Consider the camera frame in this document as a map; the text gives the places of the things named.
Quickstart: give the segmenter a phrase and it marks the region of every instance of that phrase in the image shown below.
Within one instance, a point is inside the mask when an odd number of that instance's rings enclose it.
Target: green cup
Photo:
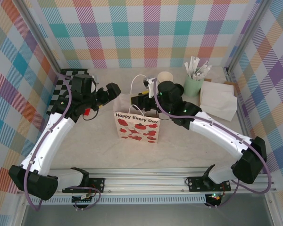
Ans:
[[[203,81],[204,79],[202,80],[191,79],[187,75],[185,78],[184,86],[183,86],[184,94],[188,97],[197,96],[199,94]]]

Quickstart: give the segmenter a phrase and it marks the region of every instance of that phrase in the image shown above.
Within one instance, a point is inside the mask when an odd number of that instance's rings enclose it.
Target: white napkin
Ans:
[[[237,97],[232,85],[204,81],[200,108],[206,113],[231,121],[237,110]]]

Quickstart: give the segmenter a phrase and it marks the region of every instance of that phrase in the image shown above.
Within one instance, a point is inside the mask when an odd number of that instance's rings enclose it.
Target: plaid wall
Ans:
[[[283,0],[274,0],[233,79],[252,136],[263,137],[283,209]]]
[[[229,43],[240,33],[239,22],[247,18],[243,12],[249,0],[26,4],[62,68],[177,67],[191,55],[221,65],[234,45],[228,49]]]
[[[0,0],[0,226],[15,209],[8,170],[40,135],[56,79],[12,0]]]
[[[261,2],[262,2],[262,0],[256,0],[256,3],[254,4],[249,16],[247,17],[247,20],[246,20],[239,36],[238,36],[238,39],[237,39],[231,53],[230,53],[230,56],[228,57],[228,60],[226,61],[225,67],[228,67],[229,64],[231,63],[233,56],[235,55],[237,48],[240,46],[242,39],[244,37],[244,34],[247,31],[248,27],[250,26],[251,20],[254,18]]]

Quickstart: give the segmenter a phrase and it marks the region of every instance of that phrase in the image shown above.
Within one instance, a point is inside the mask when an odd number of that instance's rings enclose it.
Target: black and white checkered surface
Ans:
[[[62,69],[61,74],[66,75],[67,77],[73,78],[76,74],[89,74],[87,69]],[[66,80],[71,87],[71,80]],[[61,78],[58,79],[55,90],[53,91],[53,95],[48,107],[47,112],[50,113],[55,101],[67,90],[67,86],[64,84]]]

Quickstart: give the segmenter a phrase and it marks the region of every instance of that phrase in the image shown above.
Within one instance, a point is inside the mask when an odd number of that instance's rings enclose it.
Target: bag handle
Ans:
[[[131,109],[132,106],[136,107],[136,108],[141,112],[141,114],[142,114],[143,116],[145,116],[145,115],[143,114],[143,112],[139,109],[139,107],[136,106],[136,105],[131,105],[131,106],[129,107],[128,114],[130,114],[130,109]]]
[[[136,76],[134,77],[134,79],[132,80],[132,82],[131,82],[130,94],[132,94],[132,85],[133,85],[133,82],[134,82],[134,80],[135,80],[138,76],[143,76],[143,77],[147,78],[147,76],[146,76],[146,75],[143,75],[143,74],[138,74],[138,75],[136,75]]]

